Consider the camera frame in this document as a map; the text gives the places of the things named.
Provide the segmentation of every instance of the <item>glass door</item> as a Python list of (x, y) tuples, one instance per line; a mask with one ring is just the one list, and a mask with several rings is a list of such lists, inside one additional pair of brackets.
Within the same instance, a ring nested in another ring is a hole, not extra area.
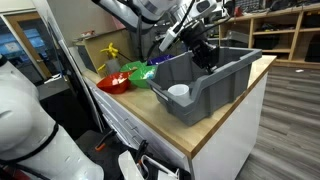
[(5, 56), (20, 72), (35, 85), (43, 82), (43, 77), (23, 50), (20, 43), (0, 18), (0, 54)]
[(58, 74), (59, 61), (51, 37), (37, 12), (6, 16), (47, 78)]

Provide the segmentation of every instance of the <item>white cabinet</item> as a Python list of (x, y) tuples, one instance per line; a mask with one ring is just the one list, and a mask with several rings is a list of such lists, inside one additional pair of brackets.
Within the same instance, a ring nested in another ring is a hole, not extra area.
[(140, 119), (116, 102), (107, 93), (101, 91), (90, 80), (85, 79), (103, 113), (108, 125), (117, 131), (119, 139), (126, 145), (138, 149), (142, 140), (149, 143), (148, 150), (156, 157), (190, 171), (188, 158)]

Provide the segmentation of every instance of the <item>gray storage bin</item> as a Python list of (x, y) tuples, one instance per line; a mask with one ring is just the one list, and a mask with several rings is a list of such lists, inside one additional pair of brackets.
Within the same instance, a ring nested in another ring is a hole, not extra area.
[[(209, 38), (208, 42), (210, 44), (216, 45), (219, 44), (219, 38)], [(248, 43), (223, 38), (220, 40), (220, 46), (226, 46), (226, 47), (239, 47), (239, 48), (248, 48)]]
[[(167, 111), (189, 126), (233, 102), (247, 89), (251, 64), (262, 57), (262, 52), (221, 47), (217, 69), (211, 75), (194, 64), (192, 56), (187, 52), (158, 65), (154, 79), (147, 80)], [(190, 98), (171, 95), (167, 90), (175, 84), (188, 85)]]
[(228, 31), (227, 39), (232, 39), (246, 44), (249, 43), (249, 35), (237, 31)]

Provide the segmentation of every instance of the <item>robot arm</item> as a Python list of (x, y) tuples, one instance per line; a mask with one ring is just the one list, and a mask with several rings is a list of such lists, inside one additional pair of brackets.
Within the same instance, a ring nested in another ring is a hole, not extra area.
[[(193, 62), (200, 68), (206, 68), (208, 73), (212, 73), (211, 69), (218, 63), (219, 47), (207, 43), (204, 33), (208, 29), (204, 27), (200, 20), (217, 9), (216, 0), (92, 1), (118, 18), (128, 30), (138, 32), (138, 35), (141, 35), (141, 32), (148, 32), (165, 12), (169, 12), (176, 23), (167, 30), (159, 49), (165, 51), (179, 38), (192, 50), (194, 54)], [(143, 60), (141, 41), (138, 44), (139, 56)]]
[(146, 33), (163, 14), (176, 4), (177, 0), (92, 0), (115, 16), (129, 31), (136, 32), (139, 13), (142, 18), (142, 32)]

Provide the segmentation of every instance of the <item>shelving unit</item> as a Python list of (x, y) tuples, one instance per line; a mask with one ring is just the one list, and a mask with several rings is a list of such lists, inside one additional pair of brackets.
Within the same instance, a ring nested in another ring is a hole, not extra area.
[(299, 30), (299, 32), (319, 32), (320, 27), (318, 28), (302, 28)]
[(253, 35), (266, 35), (266, 34), (285, 34), (285, 33), (294, 33), (295, 30), (279, 30), (279, 31), (267, 31), (267, 32), (254, 32)]
[[(288, 8), (271, 13), (258, 13), (238, 18), (231, 18), (220, 25), (220, 40), (228, 30), (238, 31), (249, 35), (248, 48), (254, 48), (255, 38), (262, 35), (279, 35), (279, 43), (273, 49), (263, 49), (263, 54), (277, 55), (277, 66), (301, 67), (320, 69), (320, 63), (305, 62), (309, 43), (314, 34), (320, 34), (320, 27), (305, 28), (302, 26), (307, 12), (320, 10), (320, 3), (310, 6)], [(263, 23), (281, 24), (292, 27), (279, 31), (258, 31)]]

